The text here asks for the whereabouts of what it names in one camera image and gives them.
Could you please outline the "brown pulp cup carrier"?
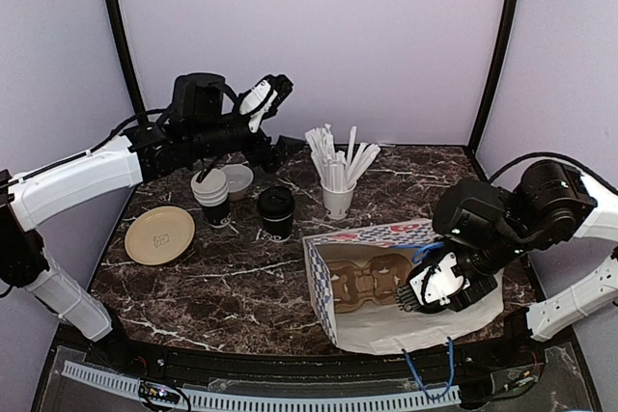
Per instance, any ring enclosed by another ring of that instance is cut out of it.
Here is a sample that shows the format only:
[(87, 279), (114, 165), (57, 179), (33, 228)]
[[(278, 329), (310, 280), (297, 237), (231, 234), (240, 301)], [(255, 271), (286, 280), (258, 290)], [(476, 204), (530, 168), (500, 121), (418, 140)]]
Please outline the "brown pulp cup carrier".
[(365, 303), (390, 306), (396, 303), (397, 287), (404, 284), (414, 265), (400, 254), (386, 254), (363, 264), (334, 261), (329, 265), (334, 311), (348, 314)]

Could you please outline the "stack of paper cups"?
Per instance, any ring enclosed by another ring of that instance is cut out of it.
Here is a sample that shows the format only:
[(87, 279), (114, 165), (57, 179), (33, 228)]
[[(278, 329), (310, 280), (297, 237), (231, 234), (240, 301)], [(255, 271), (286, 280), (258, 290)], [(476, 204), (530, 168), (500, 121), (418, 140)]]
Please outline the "stack of paper cups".
[(231, 218), (229, 184), (226, 174), (218, 169), (206, 176), (197, 173), (191, 179), (191, 190), (207, 223), (215, 229), (226, 227)]

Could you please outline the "checkered paper bag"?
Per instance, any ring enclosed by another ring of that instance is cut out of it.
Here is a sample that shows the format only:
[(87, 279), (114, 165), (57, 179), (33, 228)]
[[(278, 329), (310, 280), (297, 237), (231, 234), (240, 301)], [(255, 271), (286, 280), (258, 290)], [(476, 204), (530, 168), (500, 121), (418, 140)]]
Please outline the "checkered paper bag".
[(430, 220), (305, 236), (305, 267), (314, 313), (330, 341), (352, 353), (413, 352), (483, 329), (503, 311), (502, 289), (461, 311), (403, 311), (396, 288), (411, 258), (435, 240)]

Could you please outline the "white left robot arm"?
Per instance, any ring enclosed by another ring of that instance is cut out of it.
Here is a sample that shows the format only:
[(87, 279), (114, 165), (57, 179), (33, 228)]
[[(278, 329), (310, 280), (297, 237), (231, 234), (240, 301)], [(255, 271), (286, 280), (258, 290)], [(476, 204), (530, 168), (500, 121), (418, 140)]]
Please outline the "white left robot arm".
[(240, 152), (255, 167), (276, 172), (301, 140), (273, 141), (252, 129), (248, 117), (225, 116), (219, 122), (172, 122), (165, 110), (156, 121), (127, 119), (107, 139), (86, 151), (27, 173), (1, 173), (1, 280), (23, 288), (72, 324), (116, 370), (136, 361), (135, 346), (108, 310), (52, 258), (37, 228), (48, 219), (106, 193), (190, 169), (204, 158)]

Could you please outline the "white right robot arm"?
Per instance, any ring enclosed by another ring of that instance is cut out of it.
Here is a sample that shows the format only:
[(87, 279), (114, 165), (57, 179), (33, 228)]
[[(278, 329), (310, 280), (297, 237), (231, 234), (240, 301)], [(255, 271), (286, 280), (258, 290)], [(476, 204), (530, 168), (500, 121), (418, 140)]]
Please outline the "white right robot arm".
[(469, 280), (574, 238), (617, 240), (617, 189), (581, 162), (535, 151), (440, 197), (433, 229)]

